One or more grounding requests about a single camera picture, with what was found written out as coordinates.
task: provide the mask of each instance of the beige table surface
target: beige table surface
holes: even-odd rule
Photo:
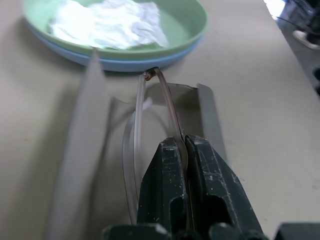
[[[226,152],[267,235],[320,221],[320,102],[263,0],[202,0],[203,42],[164,71],[209,86]],[[0,239],[42,238],[83,67],[27,29],[22,0],[0,0]],[[132,74],[108,74],[119,98]]]

